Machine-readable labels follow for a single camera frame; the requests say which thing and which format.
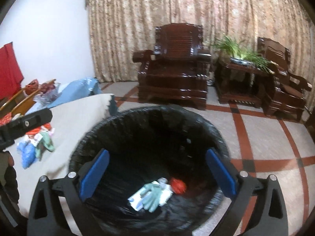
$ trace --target red cloth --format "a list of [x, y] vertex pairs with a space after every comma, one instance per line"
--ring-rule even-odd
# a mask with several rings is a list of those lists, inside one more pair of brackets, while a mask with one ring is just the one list
[[2, 119], [0, 119], [0, 127], [9, 123], [12, 119], [12, 114], [8, 113], [6, 116], [4, 116]]
[[11, 98], [17, 93], [23, 79], [12, 42], [8, 43], [0, 48], [0, 99]]

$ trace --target beige curtain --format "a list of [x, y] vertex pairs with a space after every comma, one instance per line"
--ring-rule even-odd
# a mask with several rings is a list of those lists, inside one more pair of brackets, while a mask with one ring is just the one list
[[[315, 26], [298, 0], [86, 0], [96, 76], [100, 81], [137, 80], [135, 50], [152, 49], [154, 27], [204, 26], [204, 40], [223, 34], [256, 49], [257, 37], [291, 51], [291, 72], [315, 86]], [[315, 90], [307, 94], [313, 105]]]

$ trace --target tiled floor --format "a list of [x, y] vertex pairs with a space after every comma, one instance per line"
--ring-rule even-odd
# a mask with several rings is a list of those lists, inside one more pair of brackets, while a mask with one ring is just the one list
[[[149, 106], [138, 103], [137, 83], [104, 83], [103, 92], [116, 96], [119, 110]], [[239, 104], [219, 104], [213, 87], [208, 88], [207, 109], [194, 111], [213, 123], [225, 139], [232, 163], [238, 170], [266, 178], [275, 174], [283, 191], [289, 223], [294, 235], [315, 206], [315, 144], [303, 124], [292, 120], [268, 118], [261, 109]], [[229, 199], [225, 199], [194, 236], [206, 236], [223, 216]], [[250, 201], [238, 233], [246, 228], [255, 199]]]

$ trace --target black garbage bag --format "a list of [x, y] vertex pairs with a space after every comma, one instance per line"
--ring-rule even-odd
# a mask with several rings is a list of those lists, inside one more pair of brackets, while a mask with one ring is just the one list
[[[72, 154], [69, 171], [78, 171], [105, 148], [110, 163], [86, 206], [106, 235], [183, 235], [202, 225], [220, 205], [223, 193], [205, 162], [215, 147], [229, 157], [218, 130], [180, 106], [131, 109], [98, 123]], [[128, 198], [144, 184], [172, 177], [187, 185], [155, 212], [135, 211]]]

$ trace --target wooden armchair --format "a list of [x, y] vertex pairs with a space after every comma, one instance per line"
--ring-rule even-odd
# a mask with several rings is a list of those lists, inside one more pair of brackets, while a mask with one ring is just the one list
[[133, 62], [141, 62], [139, 101], [146, 102], [151, 97], [191, 100], [204, 110], [211, 55], [203, 49], [202, 26], [172, 23], [156, 27], [155, 35], [154, 51], [133, 54]]
[[289, 72], [290, 51], [280, 43], [259, 37], [258, 51], [266, 59], [277, 64], [269, 64], [269, 68], [275, 74], [263, 79], [264, 113], [268, 116], [273, 115], [277, 110], [295, 113], [297, 121], [300, 121], [306, 104], [303, 93], [304, 90], [311, 91], [312, 85], [303, 77]]
[[25, 95], [24, 95], [24, 88], [23, 88], [18, 93], [16, 93], [12, 98], [7, 100], [0, 107], [0, 119], [3, 118], [5, 115], [7, 115], [9, 112], [11, 112], [12, 109], [16, 107], [24, 99], [25, 99]]

